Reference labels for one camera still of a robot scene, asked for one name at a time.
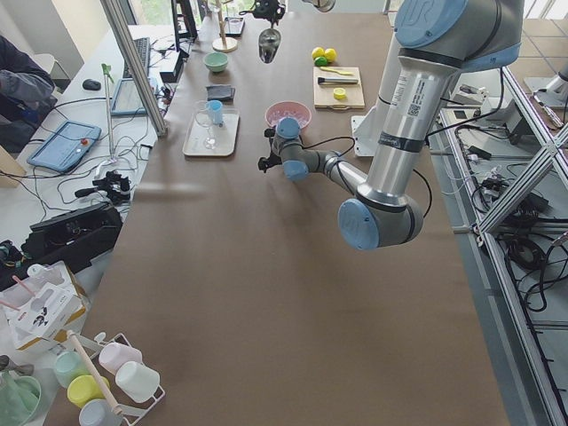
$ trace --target cutting board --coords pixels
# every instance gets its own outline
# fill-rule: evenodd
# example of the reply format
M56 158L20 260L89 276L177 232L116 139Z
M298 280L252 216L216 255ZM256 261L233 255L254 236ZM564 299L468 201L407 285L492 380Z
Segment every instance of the cutting board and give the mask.
M342 71L351 71L353 75L339 75L329 71L323 71L319 67L313 68L313 105L316 108L331 109L363 109L365 108L365 100L363 98L363 86L361 85L361 76L357 67L333 67ZM327 78L357 78L358 84L318 84L318 77ZM347 98L335 99L334 89L343 87L347 91Z

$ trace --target black mouse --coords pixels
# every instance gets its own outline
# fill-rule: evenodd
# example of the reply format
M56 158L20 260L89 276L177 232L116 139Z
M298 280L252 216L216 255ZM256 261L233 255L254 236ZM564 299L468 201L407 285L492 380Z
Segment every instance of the black mouse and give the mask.
M97 80L92 80L88 78L83 82L83 88L86 91L99 91L100 90L100 83Z

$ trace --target chair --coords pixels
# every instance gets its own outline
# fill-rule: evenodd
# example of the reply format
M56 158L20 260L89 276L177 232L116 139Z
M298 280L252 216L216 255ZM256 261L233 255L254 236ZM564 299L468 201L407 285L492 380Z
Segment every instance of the chair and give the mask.
M31 58L41 69L45 70L45 72L50 75L57 91L62 93L69 83L71 83L71 77L65 68L61 66L59 61L50 53L39 53L33 55Z

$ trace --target lime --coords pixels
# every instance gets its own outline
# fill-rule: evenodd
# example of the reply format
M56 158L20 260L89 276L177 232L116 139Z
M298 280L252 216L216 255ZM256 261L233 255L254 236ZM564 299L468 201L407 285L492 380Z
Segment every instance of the lime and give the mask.
M327 59L324 56L318 56L314 61L313 65L316 67L324 67L327 65Z
M327 62L333 62L337 59L337 52L335 49L325 49L323 56L327 59Z
M312 51L312 59L316 59L320 56L324 56L325 51L323 50L323 47L316 47L313 51Z

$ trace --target bowl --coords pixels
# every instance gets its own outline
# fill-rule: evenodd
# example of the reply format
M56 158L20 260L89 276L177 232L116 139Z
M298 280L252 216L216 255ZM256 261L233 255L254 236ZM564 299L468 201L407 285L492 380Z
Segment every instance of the bowl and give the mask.
M264 113L264 119L269 126L274 127L280 119L285 117L291 117L296 119L300 128L306 127L312 120L312 111L306 105L300 102L295 102L293 100L285 100L283 102L277 102L276 104L269 106Z
M213 53L208 53L203 58L203 63L209 71L213 73L220 73L225 71L227 64L229 63L229 57L222 53L221 51L214 51Z

